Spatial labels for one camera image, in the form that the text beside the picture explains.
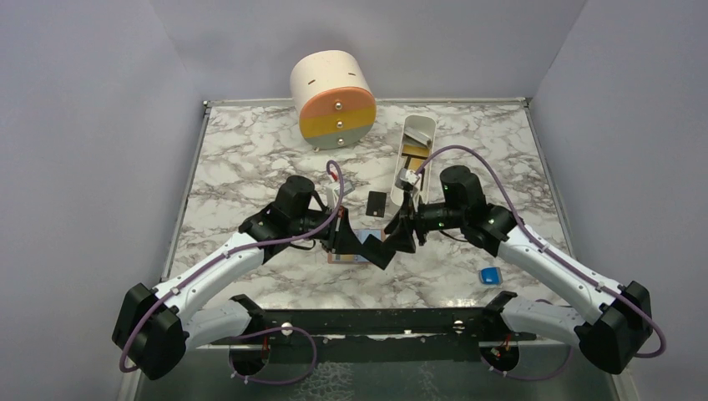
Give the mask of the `dark credit card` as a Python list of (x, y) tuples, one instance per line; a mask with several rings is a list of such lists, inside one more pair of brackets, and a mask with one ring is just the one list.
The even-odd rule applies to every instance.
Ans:
[(369, 230), (366, 231), (366, 238), (363, 240), (362, 245), (366, 251), (366, 259), (371, 260), (374, 256), (378, 255), (382, 248), (382, 231), (381, 230)]

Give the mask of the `brown leather card holder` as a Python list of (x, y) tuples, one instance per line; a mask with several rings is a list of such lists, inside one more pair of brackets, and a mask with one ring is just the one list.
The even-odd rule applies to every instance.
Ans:
[[(363, 243), (369, 236), (374, 236), (378, 240), (383, 241), (385, 239), (385, 234), (383, 230), (373, 230), (373, 229), (355, 229), (354, 231), (355, 237), (357, 240), (359, 240), (360, 243)], [(327, 263), (334, 265), (334, 264), (361, 264), (361, 265), (366, 265), (370, 264), (370, 262), (361, 255), (351, 255), (351, 254), (328, 254), (327, 255)]]

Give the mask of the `gold black striped card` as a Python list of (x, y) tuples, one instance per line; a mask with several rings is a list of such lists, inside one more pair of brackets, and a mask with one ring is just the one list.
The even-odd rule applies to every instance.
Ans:
[(403, 167), (406, 170), (418, 170), (425, 158), (406, 156), (403, 158)]

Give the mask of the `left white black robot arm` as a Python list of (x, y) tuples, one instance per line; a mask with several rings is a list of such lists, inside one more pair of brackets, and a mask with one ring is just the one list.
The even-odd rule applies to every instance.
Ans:
[(394, 252), (382, 240), (368, 236), (359, 241), (353, 232), (347, 208), (339, 202), (312, 210), (317, 200), (313, 182), (292, 175), (281, 185), (276, 198), (247, 218), (220, 248), (179, 277), (153, 288), (142, 283), (125, 294), (112, 335), (120, 348), (119, 369), (141, 370), (157, 379), (171, 371), (191, 344), (197, 343), (195, 328), (188, 323), (205, 318), (203, 306), (228, 284), (266, 264), (292, 242), (319, 241), (335, 254), (359, 255), (384, 269)]

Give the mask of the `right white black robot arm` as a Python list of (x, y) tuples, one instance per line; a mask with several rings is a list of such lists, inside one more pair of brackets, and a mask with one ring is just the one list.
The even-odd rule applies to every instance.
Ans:
[(402, 168), (395, 186), (399, 211), (387, 225), (387, 252), (415, 252), (432, 231), (458, 229), (465, 241), (515, 265), (561, 296), (552, 306), (514, 293), (498, 295), (482, 317), (483, 332), (501, 340), (527, 332), (577, 348), (596, 368), (622, 373), (654, 329), (650, 293), (636, 281), (622, 285), (564, 254), (503, 206), (487, 202), (477, 175), (454, 165), (440, 174), (444, 200), (424, 203), (422, 175)]

